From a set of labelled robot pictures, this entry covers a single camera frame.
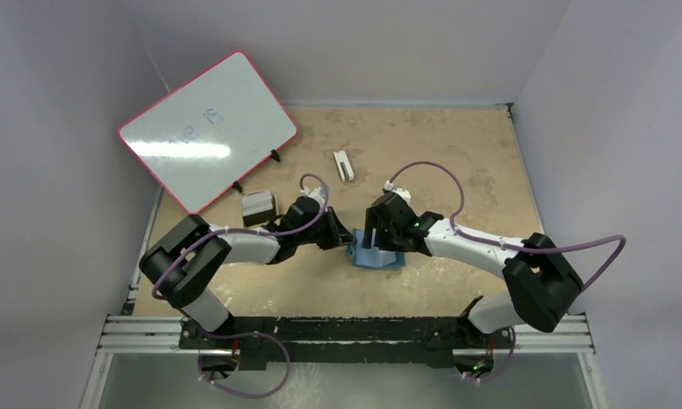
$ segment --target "whiteboard stand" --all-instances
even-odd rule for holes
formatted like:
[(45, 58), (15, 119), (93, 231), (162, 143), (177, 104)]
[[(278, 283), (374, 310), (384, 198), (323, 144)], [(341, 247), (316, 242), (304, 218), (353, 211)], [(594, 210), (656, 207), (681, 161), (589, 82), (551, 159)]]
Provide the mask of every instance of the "whiteboard stand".
[(240, 51), (120, 126), (120, 139), (188, 213), (198, 213), (298, 130)]

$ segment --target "glass panel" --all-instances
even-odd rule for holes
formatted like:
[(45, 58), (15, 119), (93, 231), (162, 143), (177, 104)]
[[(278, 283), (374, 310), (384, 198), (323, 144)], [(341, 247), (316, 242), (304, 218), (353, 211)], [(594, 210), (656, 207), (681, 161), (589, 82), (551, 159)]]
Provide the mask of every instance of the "glass panel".
[[(116, 354), (103, 408), (590, 408), (576, 354), (519, 354), (488, 383), (461, 381), (455, 370), (417, 364), (293, 364), (275, 395), (249, 400), (199, 383), (191, 354)], [(272, 389), (283, 364), (234, 372), (224, 384), (245, 392)]]

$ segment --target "black bracket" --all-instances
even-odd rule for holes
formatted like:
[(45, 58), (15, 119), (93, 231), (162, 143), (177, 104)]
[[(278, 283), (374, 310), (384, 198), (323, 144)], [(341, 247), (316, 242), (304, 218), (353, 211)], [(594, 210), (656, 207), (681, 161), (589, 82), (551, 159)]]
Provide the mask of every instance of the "black bracket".
[[(288, 207), (288, 211), (279, 220), (277, 225), (274, 222), (270, 222), (264, 225), (263, 228), (270, 232), (287, 232), (294, 228), (300, 228), (316, 217), (320, 209), (321, 205), (314, 199), (300, 196)], [(353, 244), (355, 243), (355, 238), (341, 224), (333, 208), (328, 206), (327, 211), (313, 226), (290, 236), (279, 237), (278, 243), (280, 249), (269, 264), (284, 262), (296, 254), (296, 249), (300, 245), (316, 244), (321, 250), (331, 250)]]
[(226, 379), (235, 370), (236, 364), (229, 356), (206, 355), (201, 356), (200, 369), (209, 372), (211, 380)]
[[(523, 241), (531, 249), (553, 249), (552, 240), (541, 233)], [(582, 280), (564, 256), (520, 251), (505, 260), (502, 269), (511, 303), (519, 318), (536, 330), (552, 332), (582, 293)]]
[[(386, 192), (366, 209), (361, 247), (370, 249), (374, 245), (384, 251), (418, 252), (431, 256), (424, 237), (429, 234), (431, 226), (443, 218), (430, 211), (416, 216), (401, 196)], [(376, 230), (374, 243), (373, 230)]]
[[(187, 216), (141, 257), (138, 267), (155, 284), (184, 249), (210, 231), (210, 226), (200, 216)], [(183, 260), (166, 277), (160, 286), (163, 298), (173, 308), (183, 308), (195, 301), (221, 267), (230, 249), (230, 245), (218, 237), (207, 240), (195, 249), (191, 260)]]

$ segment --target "white clip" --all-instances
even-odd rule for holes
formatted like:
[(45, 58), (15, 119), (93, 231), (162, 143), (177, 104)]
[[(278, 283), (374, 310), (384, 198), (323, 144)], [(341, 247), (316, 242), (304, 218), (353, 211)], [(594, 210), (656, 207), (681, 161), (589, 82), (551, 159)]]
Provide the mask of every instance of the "white clip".
[(338, 175), (341, 176), (341, 181), (353, 181), (354, 170), (351, 169), (351, 162), (346, 151), (338, 151), (333, 153), (333, 158), (336, 160), (336, 167), (338, 168)]
[(323, 202), (326, 201), (323, 195), (323, 186), (315, 188), (314, 190), (311, 191), (311, 193), (307, 194), (306, 196), (312, 198), (321, 206), (323, 206)]

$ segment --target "blue cloth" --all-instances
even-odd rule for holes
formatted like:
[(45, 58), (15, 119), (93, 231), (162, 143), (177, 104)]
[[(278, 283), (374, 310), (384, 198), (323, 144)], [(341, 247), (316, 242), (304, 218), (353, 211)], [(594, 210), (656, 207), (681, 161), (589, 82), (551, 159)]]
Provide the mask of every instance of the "blue cloth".
[(373, 270), (386, 270), (389, 268), (401, 268), (407, 265), (404, 253), (400, 251), (382, 251), (378, 247), (364, 249), (361, 247), (364, 232), (357, 228), (354, 229), (356, 242), (349, 245), (346, 252), (351, 257), (354, 265), (361, 268)]

